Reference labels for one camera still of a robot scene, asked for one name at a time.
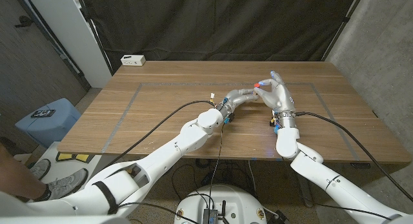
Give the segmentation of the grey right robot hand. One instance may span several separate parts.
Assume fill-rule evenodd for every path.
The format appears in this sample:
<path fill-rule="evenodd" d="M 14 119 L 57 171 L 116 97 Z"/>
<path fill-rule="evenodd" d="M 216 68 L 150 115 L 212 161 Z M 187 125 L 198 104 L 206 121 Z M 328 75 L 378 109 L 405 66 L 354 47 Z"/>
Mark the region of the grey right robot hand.
<path fill-rule="evenodd" d="M 254 92 L 272 109 L 281 128 L 296 128 L 294 100 L 281 76 L 275 71 L 270 75 L 270 79 L 258 82 L 260 87 L 255 87 Z"/>

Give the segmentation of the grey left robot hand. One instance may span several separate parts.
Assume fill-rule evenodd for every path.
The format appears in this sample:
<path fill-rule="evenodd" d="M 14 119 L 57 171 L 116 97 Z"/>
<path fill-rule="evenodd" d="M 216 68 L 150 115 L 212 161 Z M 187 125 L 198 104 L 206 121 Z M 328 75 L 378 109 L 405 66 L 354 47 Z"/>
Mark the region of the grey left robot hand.
<path fill-rule="evenodd" d="M 223 101 L 220 102 L 216 108 L 222 114 L 223 119 L 226 119 L 239 105 L 247 101 L 255 101 L 258 98 L 259 96 L 254 93 L 253 88 L 232 90 L 224 97 Z"/>

